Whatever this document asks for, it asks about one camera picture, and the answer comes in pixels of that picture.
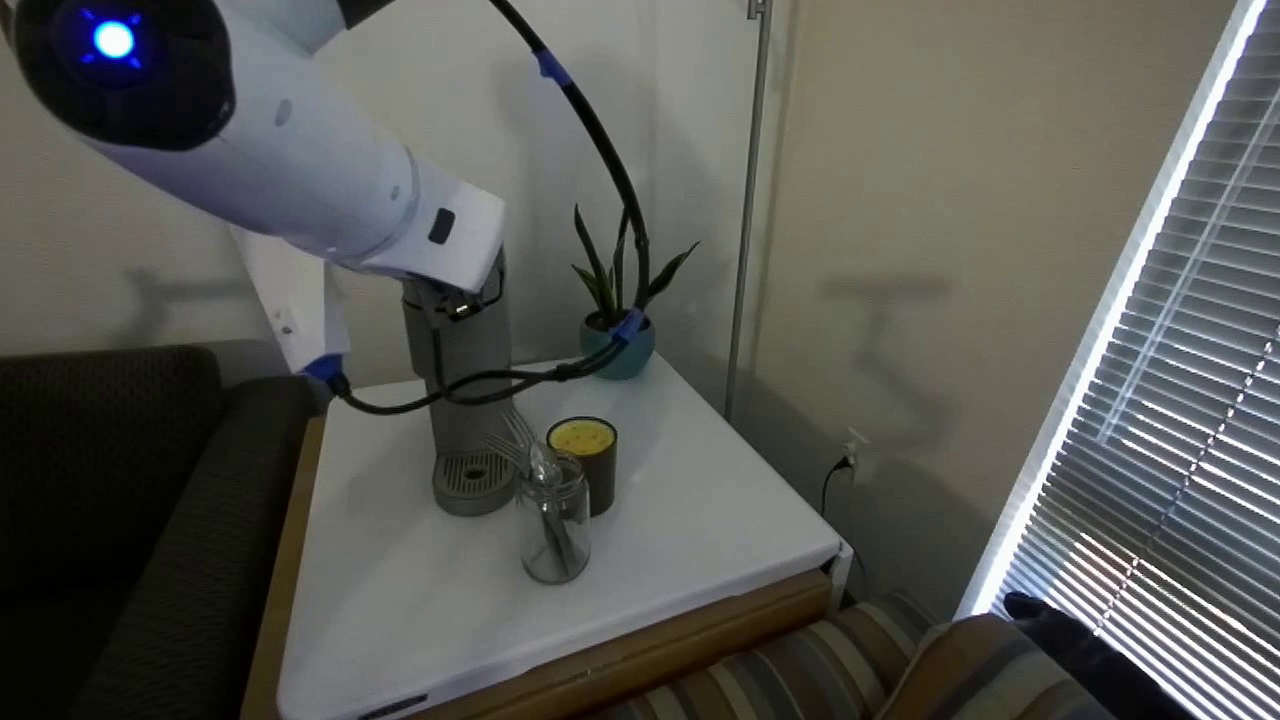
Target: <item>small table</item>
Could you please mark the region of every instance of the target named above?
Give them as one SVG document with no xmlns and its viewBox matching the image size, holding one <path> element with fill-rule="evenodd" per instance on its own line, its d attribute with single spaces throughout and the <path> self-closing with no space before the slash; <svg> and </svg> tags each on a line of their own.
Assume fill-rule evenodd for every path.
<svg viewBox="0 0 1280 720">
<path fill-rule="evenodd" d="M 407 399 L 420 386 L 365 389 Z M 441 710 L 573 651 L 836 565 L 847 544 L 672 374 L 577 380 L 520 396 L 543 432 L 559 418 L 622 428 L 617 504 L 594 519 L 573 584 L 520 567 L 520 515 L 431 504 L 428 411 L 329 409 L 288 647 L 285 716 Z"/>
</svg>

